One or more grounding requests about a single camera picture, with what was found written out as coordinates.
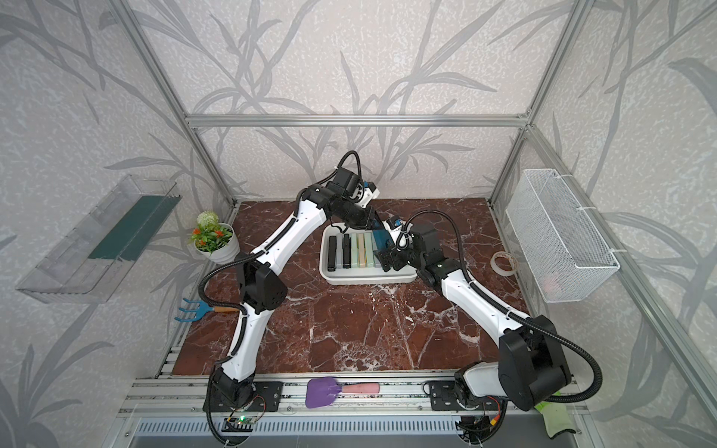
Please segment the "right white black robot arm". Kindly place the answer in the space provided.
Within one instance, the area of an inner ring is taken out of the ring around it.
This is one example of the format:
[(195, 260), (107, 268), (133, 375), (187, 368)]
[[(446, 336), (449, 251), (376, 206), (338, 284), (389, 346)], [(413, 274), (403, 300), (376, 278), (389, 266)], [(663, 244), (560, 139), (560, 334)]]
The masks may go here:
[[(464, 250), (444, 255), (438, 231), (431, 224), (408, 224), (391, 218), (384, 224), (390, 241), (375, 253), (385, 270), (410, 266), (446, 300), (459, 306), (498, 347), (495, 362), (478, 362), (457, 372), (457, 383), (478, 398), (508, 399), (528, 411), (547, 401), (576, 403), (594, 397), (603, 385), (597, 360), (580, 345), (558, 335), (544, 315), (529, 315), (509, 306), (469, 271)], [(583, 391), (564, 395), (572, 378), (565, 352), (571, 350), (590, 367), (593, 379)]]

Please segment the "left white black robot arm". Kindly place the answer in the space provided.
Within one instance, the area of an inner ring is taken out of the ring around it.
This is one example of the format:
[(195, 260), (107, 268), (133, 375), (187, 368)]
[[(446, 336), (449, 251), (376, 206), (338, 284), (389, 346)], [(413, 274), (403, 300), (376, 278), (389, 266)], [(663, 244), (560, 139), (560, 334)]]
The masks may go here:
[(207, 274), (198, 286), (200, 298), (211, 306), (222, 303), (207, 296), (209, 280), (230, 268), (236, 270), (240, 304), (225, 304), (240, 312), (240, 319), (230, 350), (215, 363), (210, 373), (203, 410), (212, 411), (215, 405), (224, 410), (248, 406), (256, 392), (253, 386), (261, 340), (269, 319), (288, 295), (288, 287), (280, 274), (293, 254), (306, 239), (330, 218), (342, 220), (355, 230), (374, 230), (379, 219), (370, 201), (378, 195), (373, 182), (358, 174), (338, 168), (323, 182), (302, 189), (294, 208), (284, 223), (249, 253), (241, 253), (235, 260)]

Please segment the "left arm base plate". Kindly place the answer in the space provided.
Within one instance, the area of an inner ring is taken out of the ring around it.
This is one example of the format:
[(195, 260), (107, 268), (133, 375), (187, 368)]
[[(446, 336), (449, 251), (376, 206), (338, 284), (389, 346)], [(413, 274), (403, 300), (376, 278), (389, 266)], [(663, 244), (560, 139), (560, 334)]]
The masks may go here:
[(213, 383), (207, 388), (203, 411), (275, 413), (282, 396), (282, 382), (224, 384)]

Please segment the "beige pliers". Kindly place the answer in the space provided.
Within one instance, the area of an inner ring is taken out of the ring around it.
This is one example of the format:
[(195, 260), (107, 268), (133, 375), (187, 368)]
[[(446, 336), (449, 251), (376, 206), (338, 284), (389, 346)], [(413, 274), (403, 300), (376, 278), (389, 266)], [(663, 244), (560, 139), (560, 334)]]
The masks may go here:
[(363, 233), (357, 234), (357, 244), (358, 244), (358, 266), (360, 268), (366, 268), (367, 267), (367, 259), (366, 259), (366, 247), (365, 247), (365, 239)]

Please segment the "white rectangular storage tray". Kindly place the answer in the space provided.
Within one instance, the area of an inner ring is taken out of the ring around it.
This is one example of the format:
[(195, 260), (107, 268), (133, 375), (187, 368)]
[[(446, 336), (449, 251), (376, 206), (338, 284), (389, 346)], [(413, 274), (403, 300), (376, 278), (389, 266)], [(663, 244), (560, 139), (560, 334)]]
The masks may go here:
[[(342, 239), (345, 233), (371, 233), (372, 231), (360, 231), (354, 229), (347, 229), (343, 223), (339, 223), (337, 226), (329, 226), (323, 231), (321, 237), (321, 249), (319, 259), (319, 272), (321, 276), (331, 285), (343, 286), (343, 285), (379, 285), (379, 284), (401, 284), (411, 283), (418, 278), (416, 270), (411, 266), (406, 266), (399, 271), (390, 270), (385, 272), (377, 257), (375, 257), (375, 267), (373, 268), (350, 268), (344, 269), (342, 263)], [(331, 235), (337, 237), (337, 256), (336, 256), (336, 271), (329, 272), (327, 270), (328, 261), (328, 240)], [(375, 239), (373, 238), (373, 250), (377, 250)]]

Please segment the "pale green pliers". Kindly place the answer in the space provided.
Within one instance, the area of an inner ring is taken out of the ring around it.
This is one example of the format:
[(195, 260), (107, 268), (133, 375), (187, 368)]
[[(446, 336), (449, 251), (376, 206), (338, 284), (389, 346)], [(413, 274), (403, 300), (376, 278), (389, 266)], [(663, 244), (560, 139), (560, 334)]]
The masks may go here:
[(371, 233), (364, 233), (364, 246), (366, 256), (366, 266), (368, 268), (375, 267), (375, 256), (373, 255), (373, 235)]

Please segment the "grey black pliers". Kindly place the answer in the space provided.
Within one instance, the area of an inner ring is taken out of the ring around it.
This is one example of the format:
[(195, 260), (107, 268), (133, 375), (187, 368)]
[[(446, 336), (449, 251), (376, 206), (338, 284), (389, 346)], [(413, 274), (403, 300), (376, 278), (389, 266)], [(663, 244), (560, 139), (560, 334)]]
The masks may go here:
[(351, 248), (351, 235), (345, 233), (342, 239), (342, 263), (344, 269), (350, 269), (352, 267)]

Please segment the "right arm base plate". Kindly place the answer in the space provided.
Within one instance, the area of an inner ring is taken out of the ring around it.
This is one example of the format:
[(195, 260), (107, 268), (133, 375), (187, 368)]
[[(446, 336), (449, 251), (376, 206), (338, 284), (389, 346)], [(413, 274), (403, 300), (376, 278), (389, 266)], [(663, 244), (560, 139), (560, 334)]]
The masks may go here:
[(456, 381), (428, 381), (422, 386), (434, 412), (495, 412), (500, 413), (507, 403), (496, 397), (478, 397), (465, 384)]

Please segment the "dark teal pliers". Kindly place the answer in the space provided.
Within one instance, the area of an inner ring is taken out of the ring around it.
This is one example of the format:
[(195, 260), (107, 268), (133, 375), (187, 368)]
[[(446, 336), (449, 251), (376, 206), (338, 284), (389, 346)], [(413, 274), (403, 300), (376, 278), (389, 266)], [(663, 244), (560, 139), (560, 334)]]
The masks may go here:
[(390, 241), (390, 234), (386, 230), (373, 230), (373, 238), (376, 242), (376, 248), (378, 250), (384, 250), (388, 248)]

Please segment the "mint green pliers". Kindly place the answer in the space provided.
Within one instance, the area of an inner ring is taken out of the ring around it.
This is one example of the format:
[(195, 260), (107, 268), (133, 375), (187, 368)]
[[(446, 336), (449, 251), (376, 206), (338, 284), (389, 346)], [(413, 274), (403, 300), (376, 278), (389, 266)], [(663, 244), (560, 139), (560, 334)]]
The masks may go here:
[(350, 257), (351, 257), (351, 268), (359, 268), (359, 243), (358, 235), (351, 233), (350, 235)]

